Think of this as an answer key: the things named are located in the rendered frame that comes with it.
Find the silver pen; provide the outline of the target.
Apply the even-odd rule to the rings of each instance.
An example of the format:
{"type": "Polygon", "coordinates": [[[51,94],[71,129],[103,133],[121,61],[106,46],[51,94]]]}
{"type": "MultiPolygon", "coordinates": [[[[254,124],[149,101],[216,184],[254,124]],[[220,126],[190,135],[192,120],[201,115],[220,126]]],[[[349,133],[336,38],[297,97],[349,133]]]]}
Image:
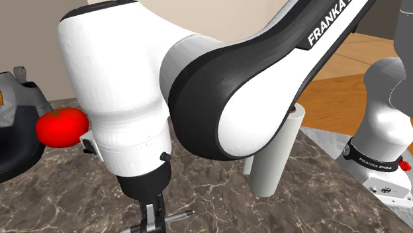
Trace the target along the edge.
{"type": "MultiPolygon", "coordinates": [[[[185,212],[173,214],[173,215],[165,217],[165,222],[169,223],[169,222],[175,222],[178,220],[183,220],[185,218],[190,217],[194,213],[195,212],[193,210],[186,210],[185,212]]],[[[139,231],[140,231],[140,225],[138,224],[135,226],[131,226],[130,228],[124,229],[120,233],[137,233],[139,231]]]]}

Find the red tomato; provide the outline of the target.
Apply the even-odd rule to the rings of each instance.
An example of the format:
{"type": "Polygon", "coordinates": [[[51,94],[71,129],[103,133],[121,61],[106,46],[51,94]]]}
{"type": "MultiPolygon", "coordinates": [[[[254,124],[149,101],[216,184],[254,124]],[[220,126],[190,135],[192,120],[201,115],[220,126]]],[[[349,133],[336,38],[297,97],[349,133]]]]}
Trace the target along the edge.
{"type": "Polygon", "coordinates": [[[50,111],[36,123],[37,138],[51,148],[74,146],[80,143],[80,136],[88,130],[89,120],[86,114],[73,107],[50,111]]]}

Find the white paper towel roll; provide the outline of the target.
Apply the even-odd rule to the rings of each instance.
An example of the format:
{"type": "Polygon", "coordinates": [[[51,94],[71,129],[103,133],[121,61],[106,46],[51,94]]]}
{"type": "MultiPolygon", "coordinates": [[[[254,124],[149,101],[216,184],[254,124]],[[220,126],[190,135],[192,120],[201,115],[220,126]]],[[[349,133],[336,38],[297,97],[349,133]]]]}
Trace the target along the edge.
{"type": "Polygon", "coordinates": [[[248,175],[250,189],[255,195],[270,197],[275,193],[304,116],[304,107],[296,103],[267,147],[244,159],[242,174],[248,175]]]}

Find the grey and black sneaker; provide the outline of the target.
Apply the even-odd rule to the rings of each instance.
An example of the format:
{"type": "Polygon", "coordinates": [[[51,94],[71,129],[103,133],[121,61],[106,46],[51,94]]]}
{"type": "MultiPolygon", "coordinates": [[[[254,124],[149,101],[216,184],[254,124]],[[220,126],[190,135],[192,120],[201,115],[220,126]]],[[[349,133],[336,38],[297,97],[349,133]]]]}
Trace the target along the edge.
{"type": "Polygon", "coordinates": [[[23,66],[0,72],[0,183],[30,169],[45,149],[36,123],[53,108],[23,66]]]}

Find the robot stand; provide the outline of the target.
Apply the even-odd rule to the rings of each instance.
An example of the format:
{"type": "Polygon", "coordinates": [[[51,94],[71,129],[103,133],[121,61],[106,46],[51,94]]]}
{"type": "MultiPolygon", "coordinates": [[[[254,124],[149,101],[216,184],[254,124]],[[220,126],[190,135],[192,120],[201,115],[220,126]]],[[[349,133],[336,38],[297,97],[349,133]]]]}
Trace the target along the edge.
{"type": "MultiPolygon", "coordinates": [[[[300,130],[334,159],[341,154],[344,146],[351,138],[350,135],[305,126],[302,126],[300,130]]],[[[407,171],[406,174],[413,182],[413,157],[408,150],[402,154],[402,157],[412,166],[412,170],[407,171]]],[[[388,206],[388,208],[413,229],[413,208],[406,209],[392,206],[388,206]]]]}

